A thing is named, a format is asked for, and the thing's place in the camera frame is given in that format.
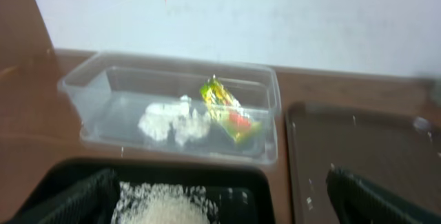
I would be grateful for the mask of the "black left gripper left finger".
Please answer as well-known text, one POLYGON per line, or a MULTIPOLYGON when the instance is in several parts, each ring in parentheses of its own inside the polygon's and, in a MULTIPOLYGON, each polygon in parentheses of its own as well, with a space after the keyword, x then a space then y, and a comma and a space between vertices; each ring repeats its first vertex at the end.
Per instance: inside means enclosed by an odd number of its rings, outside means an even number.
POLYGON ((117 173, 103 169, 81 177, 47 176, 7 224, 111 223, 120 198, 117 173))

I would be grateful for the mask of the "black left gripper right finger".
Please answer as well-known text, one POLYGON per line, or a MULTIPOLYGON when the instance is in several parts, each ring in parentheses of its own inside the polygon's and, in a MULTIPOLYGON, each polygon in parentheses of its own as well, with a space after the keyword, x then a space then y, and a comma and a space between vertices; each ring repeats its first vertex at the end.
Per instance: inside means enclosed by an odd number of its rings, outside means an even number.
POLYGON ((436 224, 440 216, 341 167, 330 169, 327 193, 340 223, 436 224))

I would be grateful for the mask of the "white tissue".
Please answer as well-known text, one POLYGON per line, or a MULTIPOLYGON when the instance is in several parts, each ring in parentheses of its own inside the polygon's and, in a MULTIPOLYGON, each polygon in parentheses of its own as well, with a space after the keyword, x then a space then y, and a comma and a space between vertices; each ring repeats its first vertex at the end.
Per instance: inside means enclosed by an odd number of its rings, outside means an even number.
POLYGON ((171 133, 181 147, 200 141, 209 134, 212 118, 208 112, 191 110, 191 103, 187 95, 174 103, 151 103, 139 119, 138 128, 157 144, 165 144, 171 133))

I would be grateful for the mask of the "green yellow snack wrapper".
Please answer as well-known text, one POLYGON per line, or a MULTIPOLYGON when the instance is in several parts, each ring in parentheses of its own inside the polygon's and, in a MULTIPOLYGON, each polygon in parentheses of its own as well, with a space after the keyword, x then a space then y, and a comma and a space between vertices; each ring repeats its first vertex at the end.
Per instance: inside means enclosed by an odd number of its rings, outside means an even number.
POLYGON ((219 124, 235 144, 246 142, 260 132, 262 123, 255 121, 235 96, 213 75, 200 88, 211 119, 219 124))

